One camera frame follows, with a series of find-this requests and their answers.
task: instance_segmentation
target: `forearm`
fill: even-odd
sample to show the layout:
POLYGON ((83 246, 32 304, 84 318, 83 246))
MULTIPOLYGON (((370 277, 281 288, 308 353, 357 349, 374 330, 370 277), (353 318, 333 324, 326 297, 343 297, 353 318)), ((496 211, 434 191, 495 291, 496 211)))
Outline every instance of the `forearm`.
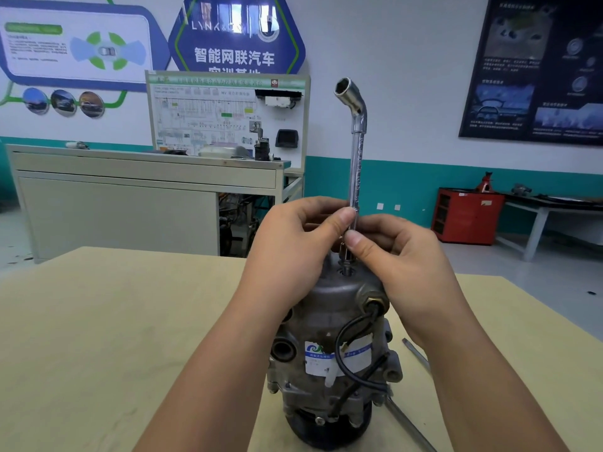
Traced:
POLYGON ((474 317, 425 350, 456 451, 568 452, 474 317))
POLYGON ((280 313, 236 293, 197 347, 134 452, 245 451, 280 313))

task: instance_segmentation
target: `hand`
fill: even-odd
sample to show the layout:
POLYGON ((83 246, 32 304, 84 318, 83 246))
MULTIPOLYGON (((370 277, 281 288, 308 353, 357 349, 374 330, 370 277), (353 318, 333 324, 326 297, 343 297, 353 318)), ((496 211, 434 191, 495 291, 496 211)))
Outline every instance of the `hand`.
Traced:
POLYGON ((316 196, 274 206, 256 233, 237 291, 261 295, 284 317, 314 287, 331 246, 355 219, 346 205, 316 196))
POLYGON ((434 338, 447 339, 459 324, 477 319, 465 299, 435 234, 388 214, 358 219, 358 230, 344 241, 375 273, 406 331, 425 348, 434 338))

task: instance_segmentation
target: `teal wall stripe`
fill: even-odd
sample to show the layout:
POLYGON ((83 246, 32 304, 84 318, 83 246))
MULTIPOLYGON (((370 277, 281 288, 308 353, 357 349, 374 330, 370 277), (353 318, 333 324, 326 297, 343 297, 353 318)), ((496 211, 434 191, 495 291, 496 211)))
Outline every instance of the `teal wall stripe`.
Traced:
MULTIPOLYGON (((60 148, 64 147, 65 143, 63 140, 0 138, 0 200, 16 198, 3 144, 60 148)), ((112 151, 140 152, 153 148, 134 144, 86 143, 91 149, 112 151)), ((349 159, 306 157, 306 196, 346 198, 349 168, 349 159)), ((603 175, 364 160, 360 194, 361 214, 391 213, 428 227, 431 224, 438 188, 473 188, 479 184, 486 169, 494 172, 492 184, 495 190, 507 191, 520 182, 531 187, 535 193, 603 196, 603 175), (382 211, 377 211, 377 203, 385 204, 382 211), (400 211, 394 210, 396 204, 401 206, 400 211)), ((505 207, 499 229, 526 233, 530 230, 533 219, 532 213, 505 207)))

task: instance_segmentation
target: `red tool cart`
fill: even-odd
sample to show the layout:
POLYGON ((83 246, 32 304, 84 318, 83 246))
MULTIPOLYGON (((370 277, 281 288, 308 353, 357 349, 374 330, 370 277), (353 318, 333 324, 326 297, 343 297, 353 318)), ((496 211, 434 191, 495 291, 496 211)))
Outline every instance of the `red tool cart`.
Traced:
POLYGON ((431 229, 444 243, 491 246, 505 196, 494 191, 439 189, 431 229))

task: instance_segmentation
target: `black poster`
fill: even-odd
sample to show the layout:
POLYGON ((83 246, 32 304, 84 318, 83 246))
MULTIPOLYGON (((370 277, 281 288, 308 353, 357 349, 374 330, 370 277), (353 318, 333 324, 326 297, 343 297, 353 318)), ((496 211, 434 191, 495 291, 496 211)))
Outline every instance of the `black poster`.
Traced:
POLYGON ((603 146, 603 0, 490 0, 459 135, 603 146))

